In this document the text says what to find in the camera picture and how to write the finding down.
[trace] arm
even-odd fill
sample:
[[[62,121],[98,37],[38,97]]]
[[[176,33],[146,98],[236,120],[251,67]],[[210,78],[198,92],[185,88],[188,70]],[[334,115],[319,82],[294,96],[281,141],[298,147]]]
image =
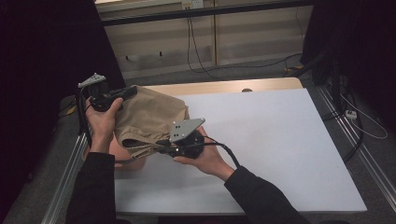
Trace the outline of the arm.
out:
[[[198,131],[207,136],[202,127]],[[291,206],[280,189],[243,166],[233,169],[222,159],[215,146],[205,147],[195,160],[184,157],[175,157],[174,160],[222,179],[252,223],[309,223]]]
[[[66,212],[66,223],[116,223],[114,156],[109,155],[115,115],[122,99],[114,101],[106,113],[87,109],[92,127],[92,147],[78,172]]]
[[[241,166],[224,186],[252,223],[309,223],[275,185]]]

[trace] white tabletop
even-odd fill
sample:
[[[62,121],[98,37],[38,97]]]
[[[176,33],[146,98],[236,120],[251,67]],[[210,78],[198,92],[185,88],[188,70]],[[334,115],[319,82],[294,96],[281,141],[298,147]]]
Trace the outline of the white tabletop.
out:
[[[192,119],[241,165],[278,186],[300,212],[361,212],[366,206],[305,89],[177,96]],[[231,158],[219,148],[222,157]],[[116,173],[117,212],[243,214],[223,182],[166,155]]]

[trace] beige cloth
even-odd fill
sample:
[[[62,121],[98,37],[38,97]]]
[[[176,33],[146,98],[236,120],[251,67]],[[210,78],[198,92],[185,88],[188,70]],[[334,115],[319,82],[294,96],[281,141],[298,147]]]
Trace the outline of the beige cloth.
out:
[[[138,159],[155,153],[158,140],[169,139],[173,121],[188,118],[184,101],[137,86],[137,95],[117,113],[114,133],[120,146]]]

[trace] metal bracket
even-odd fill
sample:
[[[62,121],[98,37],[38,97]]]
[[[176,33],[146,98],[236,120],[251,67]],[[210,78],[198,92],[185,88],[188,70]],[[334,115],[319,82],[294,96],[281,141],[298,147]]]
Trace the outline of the metal bracket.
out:
[[[173,129],[169,138],[169,142],[175,143],[177,141],[187,138],[195,129],[201,126],[205,119],[185,119],[182,121],[174,121]]]
[[[78,83],[78,87],[83,88],[83,87],[90,86],[94,83],[98,83],[98,82],[101,82],[104,80],[106,80],[106,77],[98,75],[97,73],[94,73],[93,76],[91,76],[87,80],[83,81],[82,83]]]

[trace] wall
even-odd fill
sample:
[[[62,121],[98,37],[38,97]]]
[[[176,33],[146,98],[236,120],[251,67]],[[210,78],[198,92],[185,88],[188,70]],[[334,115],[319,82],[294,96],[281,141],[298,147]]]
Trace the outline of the wall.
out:
[[[112,18],[181,10],[180,2],[130,0],[96,5],[102,18]],[[204,4],[223,7],[260,2],[265,1],[206,0]],[[192,18],[203,66],[282,58],[302,52],[311,11],[312,7],[294,7]],[[187,19],[108,26],[106,32],[125,79],[190,69]],[[200,67],[192,38],[190,63],[193,68]]]

